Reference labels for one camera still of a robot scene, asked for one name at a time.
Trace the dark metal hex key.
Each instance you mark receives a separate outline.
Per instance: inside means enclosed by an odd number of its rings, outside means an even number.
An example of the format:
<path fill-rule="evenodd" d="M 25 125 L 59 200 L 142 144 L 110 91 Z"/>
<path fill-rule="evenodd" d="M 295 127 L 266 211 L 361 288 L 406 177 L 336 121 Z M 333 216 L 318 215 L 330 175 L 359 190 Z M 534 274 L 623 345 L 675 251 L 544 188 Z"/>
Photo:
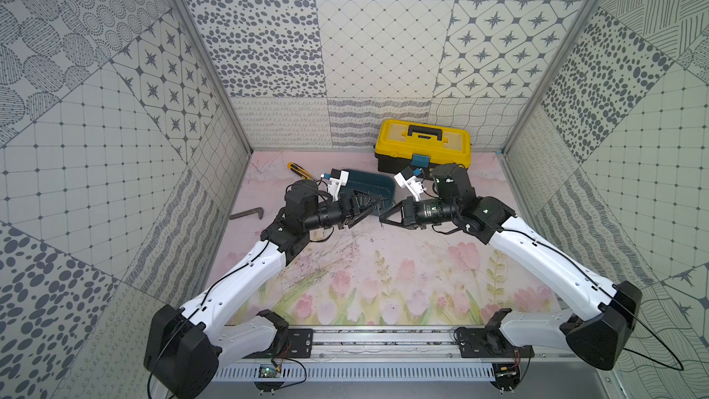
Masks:
<path fill-rule="evenodd" d="M 256 216 L 258 216 L 258 219 L 261 220 L 264 216 L 264 209 L 262 207 L 256 207 L 253 209 L 245 210 L 243 212 L 237 212 L 236 214 L 230 214 L 228 219 L 230 221 L 232 221 L 232 220 L 244 218 L 244 217 L 247 217 L 250 215 L 256 215 Z"/>

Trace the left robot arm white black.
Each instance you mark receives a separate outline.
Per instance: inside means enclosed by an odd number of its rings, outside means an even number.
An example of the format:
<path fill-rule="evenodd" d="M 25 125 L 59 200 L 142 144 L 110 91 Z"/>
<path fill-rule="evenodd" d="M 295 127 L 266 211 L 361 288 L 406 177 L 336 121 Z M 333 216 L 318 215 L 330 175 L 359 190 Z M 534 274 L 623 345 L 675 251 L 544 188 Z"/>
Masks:
<path fill-rule="evenodd" d="M 352 228 L 380 203 L 367 193 L 334 197 L 307 179 L 289 186 L 284 207 L 238 264 L 182 307 L 165 305 L 154 314 L 143 362 L 147 384 L 162 384 L 172 398 L 195 398 L 223 366 L 251 355 L 287 355 L 289 323 L 277 313 L 262 310 L 234 329 L 227 323 L 310 244 L 312 231 Z"/>

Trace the yellow black toolbox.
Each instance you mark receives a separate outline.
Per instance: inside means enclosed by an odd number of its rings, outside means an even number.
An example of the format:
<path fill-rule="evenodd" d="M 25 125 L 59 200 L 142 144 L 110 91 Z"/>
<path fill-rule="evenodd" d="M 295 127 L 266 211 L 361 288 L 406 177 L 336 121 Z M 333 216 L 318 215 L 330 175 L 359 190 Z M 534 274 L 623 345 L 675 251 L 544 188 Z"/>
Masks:
<path fill-rule="evenodd" d="M 426 176 L 443 164 L 471 165 L 470 134 L 461 129 L 387 119 L 375 145 L 378 170 L 395 175 L 406 167 L 421 168 Z"/>

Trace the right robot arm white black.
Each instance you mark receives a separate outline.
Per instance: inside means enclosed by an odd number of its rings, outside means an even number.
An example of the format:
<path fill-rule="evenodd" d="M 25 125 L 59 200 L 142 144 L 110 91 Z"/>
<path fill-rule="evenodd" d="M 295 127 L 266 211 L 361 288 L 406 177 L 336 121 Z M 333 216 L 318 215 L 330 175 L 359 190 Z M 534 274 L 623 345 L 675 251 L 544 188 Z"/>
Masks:
<path fill-rule="evenodd" d="M 492 351 L 502 345 L 555 347 L 572 351 L 596 369 L 613 369 L 639 322 L 640 289 L 628 281 L 615 284 L 586 268 L 542 238 L 507 204 L 477 195 L 463 166 L 445 164 L 431 171 L 433 199 L 422 199 L 420 174 L 406 168 L 395 176 L 410 195 L 384 212 L 382 223 L 404 229 L 451 223 L 455 232 L 522 264 L 567 306 L 557 314 L 500 308 L 485 326 Z M 395 223 L 393 214 L 400 214 L 400 221 Z"/>

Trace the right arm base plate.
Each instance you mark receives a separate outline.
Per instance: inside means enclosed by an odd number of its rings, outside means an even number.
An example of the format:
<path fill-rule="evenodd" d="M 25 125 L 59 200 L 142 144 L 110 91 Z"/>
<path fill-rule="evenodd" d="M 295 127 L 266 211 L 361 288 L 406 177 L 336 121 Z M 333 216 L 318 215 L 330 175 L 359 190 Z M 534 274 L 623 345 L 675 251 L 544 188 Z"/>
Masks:
<path fill-rule="evenodd" d="M 516 347 L 500 331 L 486 331 L 484 328 L 458 327 L 453 332 L 462 358 L 533 358 L 533 347 Z"/>

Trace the yellow utility knife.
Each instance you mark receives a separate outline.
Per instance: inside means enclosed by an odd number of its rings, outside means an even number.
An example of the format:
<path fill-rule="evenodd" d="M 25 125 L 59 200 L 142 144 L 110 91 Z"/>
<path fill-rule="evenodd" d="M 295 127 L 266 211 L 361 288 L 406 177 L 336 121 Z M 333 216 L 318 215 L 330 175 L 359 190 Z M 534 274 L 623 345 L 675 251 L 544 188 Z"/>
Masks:
<path fill-rule="evenodd" d="M 316 181 L 315 177 L 310 174 L 310 172 L 306 171 L 306 169 L 299 164 L 296 163 L 288 163 L 287 168 L 294 174 L 296 174 L 298 177 L 310 181 Z"/>

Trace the aluminium mounting rail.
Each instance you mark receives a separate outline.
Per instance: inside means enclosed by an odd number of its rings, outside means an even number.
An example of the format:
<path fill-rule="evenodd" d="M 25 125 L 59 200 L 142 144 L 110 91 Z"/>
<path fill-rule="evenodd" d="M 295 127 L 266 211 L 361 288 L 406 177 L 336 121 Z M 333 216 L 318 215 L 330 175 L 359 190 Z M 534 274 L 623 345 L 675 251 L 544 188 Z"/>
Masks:
<path fill-rule="evenodd" d="M 428 354 L 432 358 L 460 356 L 453 339 L 453 332 L 458 327 L 431 329 L 384 327 L 372 330 L 312 328 L 314 338 L 310 358 L 342 358 L 348 353 L 363 358 L 414 358 L 418 354 Z"/>

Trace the teal plastic storage box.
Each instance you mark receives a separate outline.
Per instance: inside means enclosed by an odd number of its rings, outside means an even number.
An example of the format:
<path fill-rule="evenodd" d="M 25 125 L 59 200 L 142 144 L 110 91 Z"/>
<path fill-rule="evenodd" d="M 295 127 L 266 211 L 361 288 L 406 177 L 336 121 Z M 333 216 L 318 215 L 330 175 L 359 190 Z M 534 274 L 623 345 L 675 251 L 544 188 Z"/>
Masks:
<path fill-rule="evenodd" d="M 341 195 L 355 197 L 361 206 L 369 205 L 375 199 L 378 200 L 380 205 L 373 212 L 376 216 L 393 207 L 397 186 L 392 177 L 354 169 L 346 171 L 348 180 L 341 187 Z"/>

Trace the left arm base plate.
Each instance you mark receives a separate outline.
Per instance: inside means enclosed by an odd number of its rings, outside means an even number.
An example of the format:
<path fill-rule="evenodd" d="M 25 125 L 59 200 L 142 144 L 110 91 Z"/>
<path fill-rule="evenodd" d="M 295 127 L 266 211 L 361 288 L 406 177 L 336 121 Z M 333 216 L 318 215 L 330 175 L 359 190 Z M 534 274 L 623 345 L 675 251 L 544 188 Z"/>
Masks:
<path fill-rule="evenodd" d="M 313 347 L 314 330 L 295 328 L 279 330 L 274 342 L 263 352 L 250 355 L 251 358 L 310 358 Z"/>

